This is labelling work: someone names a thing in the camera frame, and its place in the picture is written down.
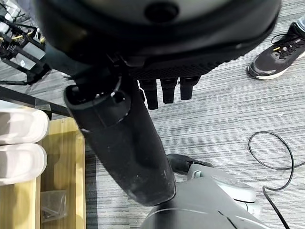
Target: black metal frame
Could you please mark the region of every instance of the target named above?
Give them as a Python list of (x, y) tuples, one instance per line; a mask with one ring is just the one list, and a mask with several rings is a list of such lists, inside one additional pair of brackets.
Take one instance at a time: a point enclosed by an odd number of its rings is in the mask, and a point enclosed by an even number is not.
[[(44, 100), (42, 100), (42, 99), (27, 95), (24, 93), (16, 92), (14, 90), (11, 90), (11, 89), (5, 88), (5, 87), (1, 87), (1, 86), (0, 86), (0, 100), (4, 100), (4, 101), (11, 102), (14, 104), (28, 106), (28, 107), (32, 107), (32, 108), (36, 108), (36, 109), (37, 109), (37, 105), (36, 105), (37, 100), (44, 102)], [(46, 113), (58, 114), (58, 115), (70, 117), (70, 114), (66, 107), (60, 106), (58, 104), (50, 103), (47, 101), (45, 101), (45, 103), (49, 104), (50, 108), (51, 108), (51, 111), (45, 111), (42, 109)]]

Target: wooden table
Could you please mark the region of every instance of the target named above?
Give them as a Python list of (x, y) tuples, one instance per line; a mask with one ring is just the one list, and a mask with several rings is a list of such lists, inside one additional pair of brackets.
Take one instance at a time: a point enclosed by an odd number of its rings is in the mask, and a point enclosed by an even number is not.
[[(75, 121), (51, 121), (41, 145), (48, 155), (42, 176), (0, 187), (0, 229), (85, 229), (84, 138)], [(51, 190), (66, 190), (68, 216), (40, 224), (40, 192)]]

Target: jeans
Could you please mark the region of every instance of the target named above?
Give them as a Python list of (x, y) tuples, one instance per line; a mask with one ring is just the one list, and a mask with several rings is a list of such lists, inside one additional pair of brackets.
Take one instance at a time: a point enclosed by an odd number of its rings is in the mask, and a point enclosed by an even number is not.
[(305, 32), (305, 15), (297, 21), (298, 27)]

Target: black sneaker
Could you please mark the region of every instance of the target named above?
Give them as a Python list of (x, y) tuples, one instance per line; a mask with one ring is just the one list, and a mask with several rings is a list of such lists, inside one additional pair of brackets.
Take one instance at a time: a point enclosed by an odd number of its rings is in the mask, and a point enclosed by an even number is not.
[(281, 76), (298, 58), (305, 56), (305, 32), (294, 22), (287, 34), (258, 55), (248, 66), (248, 73), (262, 80)]

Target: gray carpet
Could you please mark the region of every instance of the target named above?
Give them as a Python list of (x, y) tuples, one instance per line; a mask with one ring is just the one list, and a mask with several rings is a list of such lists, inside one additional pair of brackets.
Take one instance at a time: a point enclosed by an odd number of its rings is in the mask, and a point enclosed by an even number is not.
[[(264, 198), (262, 186), (279, 187), (289, 171), (273, 171), (259, 165), (249, 154), (247, 141), (257, 131), (279, 134), (290, 145), (298, 164), (305, 161), (305, 58), (296, 61), (282, 77), (259, 81), (246, 75), (253, 58), (270, 46), (271, 38), (285, 33), (291, 22), (305, 13), (304, 0), (284, 0), (273, 34), (259, 47), (236, 61), (226, 63), (201, 78), (193, 99), (162, 104), (150, 111), (166, 153), (178, 153), (214, 164), (253, 186), (262, 204), (261, 220), (272, 229), (284, 228)], [(0, 78), (20, 78), (17, 70), (0, 63)], [(10, 86), (14, 90), (63, 104), (61, 93), (71, 82), (53, 71), (32, 86)], [(289, 154), (274, 137), (258, 136), (253, 142), (258, 157), (273, 166), (288, 166)], [(137, 228), (150, 208), (129, 200), (107, 171), (87, 149), (86, 198), (88, 229)], [(184, 176), (177, 176), (178, 181)], [(287, 189), (271, 192), (292, 229), (305, 227), (305, 167), (298, 168)]]

